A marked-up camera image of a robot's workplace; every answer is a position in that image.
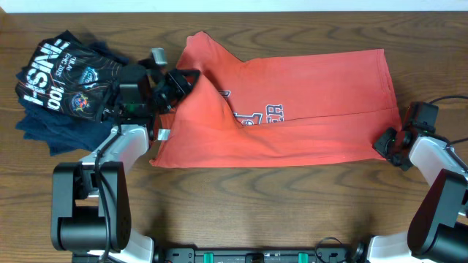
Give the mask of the red printed t-shirt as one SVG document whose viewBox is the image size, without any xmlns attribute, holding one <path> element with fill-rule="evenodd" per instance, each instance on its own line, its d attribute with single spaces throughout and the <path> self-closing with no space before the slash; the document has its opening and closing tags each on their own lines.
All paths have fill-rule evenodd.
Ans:
<svg viewBox="0 0 468 263">
<path fill-rule="evenodd" d="M 383 50 L 241 61 L 205 32 L 179 69 L 193 91 L 161 117 L 155 167 L 288 167 L 377 159 L 372 145 L 401 121 Z"/>
</svg>

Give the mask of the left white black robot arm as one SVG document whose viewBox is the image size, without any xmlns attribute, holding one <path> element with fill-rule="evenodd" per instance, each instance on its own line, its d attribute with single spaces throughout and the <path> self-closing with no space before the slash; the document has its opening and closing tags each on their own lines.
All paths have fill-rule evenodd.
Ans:
<svg viewBox="0 0 468 263">
<path fill-rule="evenodd" d="M 126 173 L 158 137 L 158 116 L 185 99 L 197 69 L 125 66 L 112 82 L 115 124 L 104 142 L 52 176 L 50 238 L 73 262 L 162 262 L 154 239 L 132 228 Z"/>
</svg>

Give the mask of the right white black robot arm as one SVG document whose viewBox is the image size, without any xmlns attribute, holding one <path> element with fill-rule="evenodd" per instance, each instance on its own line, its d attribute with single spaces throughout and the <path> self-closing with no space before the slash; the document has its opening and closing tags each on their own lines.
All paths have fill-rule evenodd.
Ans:
<svg viewBox="0 0 468 263">
<path fill-rule="evenodd" d="M 417 168 L 430 189 L 409 229 L 374 236 L 363 250 L 362 262 L 466 262 L 467 165 L 453 144 L 436 133 L 438 107 L 413 102 L 401 130 L 389 128 L 373 148 L 393 166 Z"/>
</svg>

